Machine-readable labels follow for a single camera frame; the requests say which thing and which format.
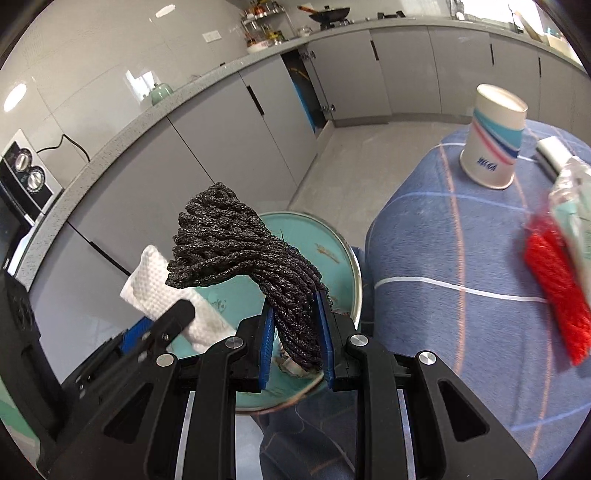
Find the red plastic bag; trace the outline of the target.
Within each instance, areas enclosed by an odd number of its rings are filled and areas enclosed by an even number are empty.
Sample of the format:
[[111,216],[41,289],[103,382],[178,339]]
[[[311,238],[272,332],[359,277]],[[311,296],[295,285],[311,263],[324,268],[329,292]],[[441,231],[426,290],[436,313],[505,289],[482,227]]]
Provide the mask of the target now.
[[549,216],[535,215],[527,226],[524,260],[550,305],[570,363],[590,355],[590,307],[558,227]]

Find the black knitted mesh cloth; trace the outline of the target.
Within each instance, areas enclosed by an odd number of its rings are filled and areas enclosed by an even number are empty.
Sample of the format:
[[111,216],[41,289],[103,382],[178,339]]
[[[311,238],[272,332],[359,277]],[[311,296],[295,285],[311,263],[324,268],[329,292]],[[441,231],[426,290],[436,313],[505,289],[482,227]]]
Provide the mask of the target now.
[[307,371],[322,368],[314,319],[315,294],[328,291],[322,274],[228,186],[217,182],[192,197],[172,240],[168,286],[208,287],[248,276],[270,301],[290,358]]

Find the white blue paper cup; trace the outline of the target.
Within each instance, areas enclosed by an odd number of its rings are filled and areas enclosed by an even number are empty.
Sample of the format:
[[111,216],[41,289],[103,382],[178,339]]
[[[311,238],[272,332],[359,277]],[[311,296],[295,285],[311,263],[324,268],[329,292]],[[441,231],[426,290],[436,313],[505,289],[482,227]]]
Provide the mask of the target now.
[[491,84],[476,89],[475,107],[460,165],[477,184],[494,190],[509,187],[520,155],[528,105]]

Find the teal clear plastic package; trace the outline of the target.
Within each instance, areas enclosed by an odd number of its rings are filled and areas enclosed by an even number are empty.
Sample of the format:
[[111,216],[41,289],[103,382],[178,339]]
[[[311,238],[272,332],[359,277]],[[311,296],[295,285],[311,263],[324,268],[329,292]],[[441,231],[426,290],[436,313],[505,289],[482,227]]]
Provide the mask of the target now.
[[549,204],[580,288],[590,303],[590,165],[577,156],[571,157],[549,193]]

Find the blue checked tablecloth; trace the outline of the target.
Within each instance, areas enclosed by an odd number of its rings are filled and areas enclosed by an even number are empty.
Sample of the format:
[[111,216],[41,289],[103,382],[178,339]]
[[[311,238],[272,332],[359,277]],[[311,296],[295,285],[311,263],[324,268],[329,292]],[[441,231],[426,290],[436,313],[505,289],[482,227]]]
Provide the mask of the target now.
[[523,251],[551,182],[536,145],[555,136],[583,160],[589,146],[527,124],[513,183],[476,184],[459,129],[431,149],[378,214],[356,255],[363,333],[407,356],[432,351],[508,429],[543,479],[590,475],[590,366],[573,366]]

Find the black wok on stove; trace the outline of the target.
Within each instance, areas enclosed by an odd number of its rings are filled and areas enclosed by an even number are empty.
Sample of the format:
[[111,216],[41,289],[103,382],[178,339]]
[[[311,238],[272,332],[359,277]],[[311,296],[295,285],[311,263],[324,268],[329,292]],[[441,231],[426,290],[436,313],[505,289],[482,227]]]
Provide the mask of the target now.
[[322,10],[315,10],[314,8],[307,7],[304,5],[297,6],[298,10],[306,12],[311,20],[314,20],[321,25],[334,24],[346,20],[349,16],[349,7],[341,8],[324,8]]

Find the white paper towel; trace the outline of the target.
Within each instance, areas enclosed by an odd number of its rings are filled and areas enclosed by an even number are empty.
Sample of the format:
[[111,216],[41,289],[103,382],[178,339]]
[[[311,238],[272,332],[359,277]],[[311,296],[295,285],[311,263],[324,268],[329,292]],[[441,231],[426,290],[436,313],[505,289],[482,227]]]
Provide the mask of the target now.
[[195,309],[195,317],[181,335],[195,353],[204,353],[218,341],[235,336],[235,328],[197,290],[176,289],[165,283],[167,266],[168,261],[155,246],[146,246],[138,266],[124,283],[119,296],[153,321],[177,301],[189,301]]

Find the teal round trash bin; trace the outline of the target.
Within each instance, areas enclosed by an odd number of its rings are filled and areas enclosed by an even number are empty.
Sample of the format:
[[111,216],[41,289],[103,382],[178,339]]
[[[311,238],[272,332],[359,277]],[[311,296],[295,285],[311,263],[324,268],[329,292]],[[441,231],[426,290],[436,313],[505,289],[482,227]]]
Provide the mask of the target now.
[[166,282],[191,287],[231,327],[262,312],[276,317],[270,379],[259,393],[240,393],[240,413],[290,404],[321,381],[312,297],[325,292],[332,309],[358,321],[363,302],[359,261],[342,236],[298,212],[182,212]]

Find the white tissue pack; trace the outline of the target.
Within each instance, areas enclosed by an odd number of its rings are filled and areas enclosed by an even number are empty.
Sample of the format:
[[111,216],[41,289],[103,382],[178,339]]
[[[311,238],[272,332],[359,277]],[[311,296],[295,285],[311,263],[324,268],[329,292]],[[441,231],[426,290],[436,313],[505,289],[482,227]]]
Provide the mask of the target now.
[[536,158],[552,181],[559,177],[572,157],[573,154],[557,136],[546,137],[536,144]]

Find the grey kitchen cabinets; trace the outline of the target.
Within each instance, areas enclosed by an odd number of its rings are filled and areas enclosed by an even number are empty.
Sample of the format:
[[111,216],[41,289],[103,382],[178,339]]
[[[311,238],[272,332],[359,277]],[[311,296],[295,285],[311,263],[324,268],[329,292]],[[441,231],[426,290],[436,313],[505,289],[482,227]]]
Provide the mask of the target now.
[[131,265],[145,244],[169,242],[172,198],[192,180],[221,181],[263,212],[286,206],[320,152],[290,53],[337,127],[468,118],[477,87],[492,83],[522,98],[530,119],[590,136],[589,75],[522,35],[408,20],[335,29],[233,61],[133,121],[57,199],[18,279],[33,282],[65,224]]

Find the microwave oven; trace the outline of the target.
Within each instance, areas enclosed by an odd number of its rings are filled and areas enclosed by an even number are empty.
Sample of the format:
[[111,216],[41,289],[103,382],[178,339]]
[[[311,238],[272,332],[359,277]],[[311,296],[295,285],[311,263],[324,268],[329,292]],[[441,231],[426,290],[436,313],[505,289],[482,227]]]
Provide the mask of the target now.
[[1,263],[13,277],[62,192],[62,185],[18,129],[1,153]]

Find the spice rack with bottles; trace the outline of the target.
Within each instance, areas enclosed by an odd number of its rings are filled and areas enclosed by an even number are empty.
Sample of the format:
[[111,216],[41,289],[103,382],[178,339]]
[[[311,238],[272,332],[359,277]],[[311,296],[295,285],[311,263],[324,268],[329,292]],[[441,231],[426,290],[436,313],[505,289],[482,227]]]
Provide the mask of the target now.
[[287,10],[277,1],[249,1],[240,22],[249,54],[279,46],[288,40]]

